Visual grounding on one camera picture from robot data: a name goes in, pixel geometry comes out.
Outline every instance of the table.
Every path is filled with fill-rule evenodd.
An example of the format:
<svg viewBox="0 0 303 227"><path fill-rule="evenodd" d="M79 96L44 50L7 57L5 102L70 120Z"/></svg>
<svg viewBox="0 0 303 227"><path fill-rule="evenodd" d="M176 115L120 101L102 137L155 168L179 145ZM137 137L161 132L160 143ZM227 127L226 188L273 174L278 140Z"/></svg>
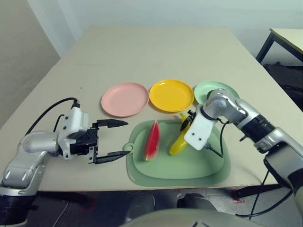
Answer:
<svg viewBox="0 0 303 227"><path fill-rule="evenodd" d="M303 61L303 29L271 28L267 40L256 56L259 63L262 62L274 42L280 44L300 61Z"/></svg>
<svg viewBox="0 0 303 227"><path fill-rule="evenodd" d="M191 87L205 80L226 83L274 125L282 127L295 140L302 141L302 112L227 28L98 26L92 27L77 41L1 128L0 172L14 157L18 141L31 124L54 102L69 96L78 98L81 109L89 113L90 123L93 123L96 119L111 118L100 107L100 99L110 86L133 81L149 89L162 79L179 79ZM53 109L35 130L51 131L57 116L68 113L70 106L67 103ZM137 115L123 118L128 126L101 128L99 155L121 150L138 123L174 119L176 115L147 105ZM231 174L225 182L208 187L260 184L267 171L263 164L264 155L250 140L239 142L242 136L232 125L225 128ZM62 157L52 158L39 190L155 189L131 182L125 158L101 165L87 164L86 156L75 156L70 161ZM266 184L273 183L276 181L270 175Z"/></svg>

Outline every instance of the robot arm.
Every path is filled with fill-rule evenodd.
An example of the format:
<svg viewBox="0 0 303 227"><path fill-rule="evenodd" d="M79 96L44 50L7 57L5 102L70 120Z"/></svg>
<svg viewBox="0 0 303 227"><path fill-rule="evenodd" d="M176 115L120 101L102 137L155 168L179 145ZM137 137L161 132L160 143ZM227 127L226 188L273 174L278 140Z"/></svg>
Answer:
<svg viewBox="0 0 303 227"><path fill-rule="evenodd" d="M57 132L35 131L27 134L18 144L18 152L6 167L0 183L0 225L15 225L26 222L43 178L50 157L62 155L88 155L88 162L100 164L114 161L129 151L108 153L98 157L98 130L100 126L126 125L114 119L97 120L89 128L89 115L82 112L80 104L72 106Z"/></svg>
<svg viewBox="0 0 303 227"><path fill-rule="evenodd" d="M266 168L278 183L292 189L303 215L303 147L227 90L216 89L208 96L204 106L197 106L191 126L184 136L185 141L197 150L202 149L218 117L224 116L244 133L241 140L248 137L260 153L268 152L264 158Z"/></svg>

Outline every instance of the black table leg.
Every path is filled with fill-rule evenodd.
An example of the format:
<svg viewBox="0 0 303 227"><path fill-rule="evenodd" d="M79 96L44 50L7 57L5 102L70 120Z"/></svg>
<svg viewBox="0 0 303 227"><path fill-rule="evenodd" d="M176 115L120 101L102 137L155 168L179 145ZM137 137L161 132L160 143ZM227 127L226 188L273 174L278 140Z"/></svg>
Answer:
<svg viewBox="0 0 303 227"><path fill-rule="evenodd" d="M264 185L263 189L262 189L262 192L268 192L268 191L278 189L278 188L282 188L282 187L283 186L281 186L279 184ZM258 194L259 191L260 191L260 188L261 188L261 185L245 187L245 188L242 188L242 189L231 192L231 196L235 200L241 200L241 198L243 198L243 197Z"/></svg>
<svg viewBox="0 0 303 227"><path fill-rule="evenodd" d="M265 43L263 44L260 52L258 53L258 55L256 56L256 60L261 63L262 60L264 59L265 55L267 54L267 52L269 51L271 45L274 42L274 37L275 35L273 33L270 33L267 40L265 41Z"/></svg>
<svg viewBox="0 0 303 227"><path fill-rule="evenodd" d="M297 49L293 48L291 45L289 45L287 42L285 42L279 36L274 35L273 41L275 41L277 44L282 46L284 49L288 50L297 59L299 59L300 61L303 61L303 54L301 52L299 52Z"/></svg>

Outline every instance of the toy watermelon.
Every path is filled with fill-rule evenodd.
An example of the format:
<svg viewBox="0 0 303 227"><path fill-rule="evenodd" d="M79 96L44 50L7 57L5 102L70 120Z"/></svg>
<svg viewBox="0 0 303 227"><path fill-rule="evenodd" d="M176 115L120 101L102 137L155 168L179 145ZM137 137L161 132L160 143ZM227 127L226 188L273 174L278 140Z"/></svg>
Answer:
<svg viewBox="0 0 303 227"><path fill-rule="evenodd" d="M152 125L145 144L144 160L152 161L156 158L159 151L160 128L157 121Z"/></svg>

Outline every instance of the light green plate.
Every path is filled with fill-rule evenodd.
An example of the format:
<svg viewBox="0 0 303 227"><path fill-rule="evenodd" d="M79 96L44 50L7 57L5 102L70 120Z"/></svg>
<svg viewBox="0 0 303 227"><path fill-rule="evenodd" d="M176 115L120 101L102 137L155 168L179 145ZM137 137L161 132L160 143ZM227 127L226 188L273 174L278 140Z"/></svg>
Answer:
<svg viewBox="0 0 303 227"><path fill-rule="evenodd" d="M169 156L168 149L178 136L180 121L158 121L162 133L158 156L151 162L143 160L146 137L154 121L138 124L124 146L132 149L126 157L130 179L142 186L201 186L224 181L230 174L231 166L228 150L223 141L224 158L219 158L209 150L196 151L187 146L180 154ZM209 142L219 150L220 132L214 128Z"/></svg>
<svg viewBox="0 0 303 227"><path fill-rule="evenodd" d="M218 82L218 81L205 81L202 83L199 83L195 87L195 99L199 104L204 104L207 101L207 94L208 92L222 88L228 90L230 93L232 93L235 97L239 98L238 93L230 86L227 84Z"/></svg>

